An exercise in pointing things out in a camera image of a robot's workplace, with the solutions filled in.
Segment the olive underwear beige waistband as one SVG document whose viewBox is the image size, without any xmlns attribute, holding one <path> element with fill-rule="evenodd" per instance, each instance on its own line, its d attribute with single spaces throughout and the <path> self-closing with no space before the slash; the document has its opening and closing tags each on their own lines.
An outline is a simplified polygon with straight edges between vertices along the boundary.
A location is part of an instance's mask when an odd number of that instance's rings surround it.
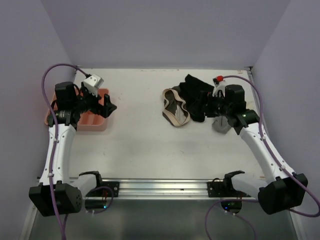
<svg viewBox="0 0 320 240">
<path fill-rule="evenodd" d="M 174 127 L 182 127 L 187 124 L 191 115 L 187 111 L 187 103 L 181 97 L 179 86 L 166 88 L 162 92 L 163 110 L 162 116 Z"/>
</svg>

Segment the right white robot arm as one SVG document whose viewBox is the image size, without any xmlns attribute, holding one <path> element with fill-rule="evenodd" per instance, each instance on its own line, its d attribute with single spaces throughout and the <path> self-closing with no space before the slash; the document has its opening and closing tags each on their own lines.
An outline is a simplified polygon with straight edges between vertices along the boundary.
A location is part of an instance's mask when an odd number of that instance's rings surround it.
<svg viewBox="0 0 320 240">
<path fill-rule="evenodd" d="M 264 174 L 260 179 L 242 170 L 227 173 L 223 179 L 223 192 L 231 197 L 243 192 L 255 198 L 268 215 L 300 206 L 308 180 L 303 173 L 295 173 L 275 149 L 264 128 L 259 126 L 258 114 L 247 108 L 243 87 L 231 84 L 216 93 L 206 93 L 203 103 L 206 117 L 227 119 Z"/>
</svg>

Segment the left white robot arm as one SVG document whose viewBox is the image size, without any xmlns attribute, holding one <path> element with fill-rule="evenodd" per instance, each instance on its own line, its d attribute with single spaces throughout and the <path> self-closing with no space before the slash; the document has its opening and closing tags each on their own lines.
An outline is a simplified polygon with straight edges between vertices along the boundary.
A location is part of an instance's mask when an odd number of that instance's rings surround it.
<svg viewBox="0 0 320 240">
<path fill-rule="evenodd" d="M 44 217 L 74 214 L 81 211 L 85 197 L 106 199 L 118 197 L 119 183 L 104 183 L 100 173 L 85 171 L 75 181 L 69 177 L 70 151 L 81 117 L 97 115 L 108 118 L 116 110 L 109 91 L 101 89 L 93 95 L 82 85 L 72 82 L 55 85 L 53 113 L 47 117 L 49 146 L 42 176 L 37 186 L 29 189 L 29 198 Z"/>
</svg>

